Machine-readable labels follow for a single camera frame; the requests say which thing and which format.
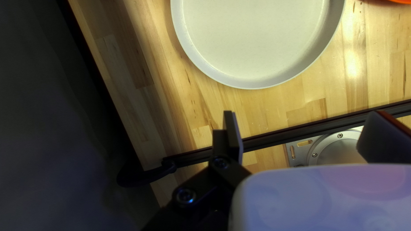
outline bolt head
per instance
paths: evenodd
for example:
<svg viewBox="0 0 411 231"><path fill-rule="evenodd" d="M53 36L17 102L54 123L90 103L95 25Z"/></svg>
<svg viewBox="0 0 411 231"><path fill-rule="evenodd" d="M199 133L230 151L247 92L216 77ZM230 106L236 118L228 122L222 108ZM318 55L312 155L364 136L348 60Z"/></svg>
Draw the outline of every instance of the bolt head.
<svg viewBox="0 0 411 231"><path fill-rule="evenodd" d="M181 204L190 204L194 202L196 193L188 188L182 188L177 192L176 199Z"/></svg>
<svg viewBox="0 0 411 231"><path fill-rule="evenodd" d="M217 168L226 169L229 165L228 161L225 158L215 158L212 161L212 164Z"/></svg>

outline wood grain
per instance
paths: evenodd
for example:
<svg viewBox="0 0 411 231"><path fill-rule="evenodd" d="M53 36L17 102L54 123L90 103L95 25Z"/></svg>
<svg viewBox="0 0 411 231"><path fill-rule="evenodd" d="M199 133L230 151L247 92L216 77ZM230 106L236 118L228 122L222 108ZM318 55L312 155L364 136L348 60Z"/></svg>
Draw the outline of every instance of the wood grain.
<svg viewBox="0 0 411 231"><path fill-rule="evenodd" d="M69 2L146 170L165 156L210 146L223 110L236 112L247 137L411 98L411 5L347 0L332 42L310 68L279 86L242 90L193 65L169 0ZM253 173L287 164L283 146L244 154ZM159 203L205 166L152 183Z"/></svg>

